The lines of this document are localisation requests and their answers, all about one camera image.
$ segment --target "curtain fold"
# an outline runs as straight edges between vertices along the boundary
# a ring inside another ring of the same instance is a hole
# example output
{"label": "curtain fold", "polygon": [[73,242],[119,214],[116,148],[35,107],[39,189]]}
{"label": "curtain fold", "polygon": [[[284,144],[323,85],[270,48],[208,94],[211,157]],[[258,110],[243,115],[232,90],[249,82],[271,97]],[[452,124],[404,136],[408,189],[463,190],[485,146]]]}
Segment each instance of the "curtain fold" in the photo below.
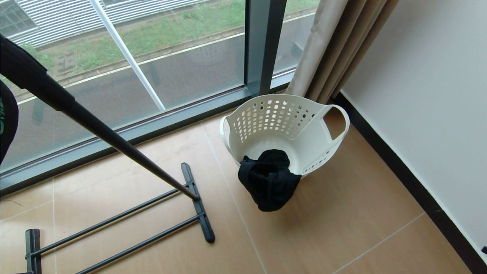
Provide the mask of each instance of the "curtain fold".
{"label": "curtain fold", "polygon": [[321,0],[286,93],[323,104],[336,96],[396,4],[397,0]]}

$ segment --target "basket bottom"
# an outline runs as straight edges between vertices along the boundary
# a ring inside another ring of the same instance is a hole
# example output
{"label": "basket bottom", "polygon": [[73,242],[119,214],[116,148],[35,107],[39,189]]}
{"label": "basket bottom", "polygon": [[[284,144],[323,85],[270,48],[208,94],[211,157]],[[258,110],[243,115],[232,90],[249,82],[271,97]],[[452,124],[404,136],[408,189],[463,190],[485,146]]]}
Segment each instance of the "basket bottom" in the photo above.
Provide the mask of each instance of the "basket bottom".
{"label": "basket bottom", "polygon": [[258,159],[262,152],[270,149],[285,151],[290,161],[289,171],[294,174],[301,174],[302,167],[299,161],[299,154],[293,147],[292,142],[283,137],[272,136],[266,137],[264,140],[249,140],[243,144],[242,151],[235,160],[240,162],[245,155],[251,159]]}

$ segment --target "black cloth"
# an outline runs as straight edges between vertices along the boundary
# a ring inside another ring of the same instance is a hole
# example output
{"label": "black cloth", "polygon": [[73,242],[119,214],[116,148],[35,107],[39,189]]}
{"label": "black cloth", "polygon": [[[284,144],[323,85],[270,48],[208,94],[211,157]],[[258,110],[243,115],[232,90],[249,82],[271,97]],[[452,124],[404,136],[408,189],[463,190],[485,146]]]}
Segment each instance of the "black cloth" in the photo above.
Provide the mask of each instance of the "black cloth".
{"label": "black cloth", "polygon": [[286,152],[278,149],[264,151],[257,160],[244,156],[240,162],[239,180],[261,211],[276,211],[293,196],[301,175],[291,173],[289,164]]}
{"label": "black cloth", "polygon": [[19,123],[19,107],[10,89],[0,81],[0,164],[14,140]]}

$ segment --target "corrugated metal roof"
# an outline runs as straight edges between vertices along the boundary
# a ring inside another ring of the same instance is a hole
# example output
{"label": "corrugated metal roof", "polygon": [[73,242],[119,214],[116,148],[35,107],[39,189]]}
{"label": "corrugated metal roof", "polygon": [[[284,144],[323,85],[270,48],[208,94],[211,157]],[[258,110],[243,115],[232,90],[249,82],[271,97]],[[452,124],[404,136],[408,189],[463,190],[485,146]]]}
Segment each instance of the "corrugated metal roof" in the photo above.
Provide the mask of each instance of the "corrugated metal roof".
{"label": "corrugated metal roof", "polygon": [[[135,0],[105,8],[113,24],[130,21],[206,0]],[[17,44],[43,46],[98,28],[103,23],[88,0],[17,0],[38,28],[14,37]]]}

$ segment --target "white pipe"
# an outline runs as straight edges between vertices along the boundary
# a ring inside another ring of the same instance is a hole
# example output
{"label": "white pipe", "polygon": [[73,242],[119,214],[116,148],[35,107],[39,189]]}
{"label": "white pipe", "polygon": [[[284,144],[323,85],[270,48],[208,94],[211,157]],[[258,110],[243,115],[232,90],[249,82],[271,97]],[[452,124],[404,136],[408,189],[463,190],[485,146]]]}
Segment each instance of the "white pipe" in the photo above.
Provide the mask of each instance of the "white pipe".
{"label": "white pipe", "polygon": [[112,22],[108,18],[107,14],[105,13],[105,10],[101,6],[100,2],[98,2],[98,0],[90,0],[90,2],[92,4],[94,10],[96,11],[98,16],[100,17],[101,21],[103,22],[103,24],[107,28],[108,32],[112,36],[113,40],[117,44],[118,48],[122,51],[123,56],[125,56],[125,59],[127,59],[130,66],[132,67],[133,71],[135,72],[137,77],[139,77],[139,80],[142,82],[142,84],[146,88],[150,97],[152,98],[152,100],[154,100],[154,103],[157,105],[157,107],[159,108],[160,111],[166,110],[166,108],[162,104],[161,100],[159,99],[159,97],[155,93],[154,89],[150,85],[149,81],[147,80],[146,76],[144,75],[144,73],[140,69],[139,65],[137,64],[137,62],[135,62],[135,59],[133,58],[132,54],[130,54],[129,49],[127,48],[127,46],[123,42],[122,38],[118,34],[117,30],[113,26]]}

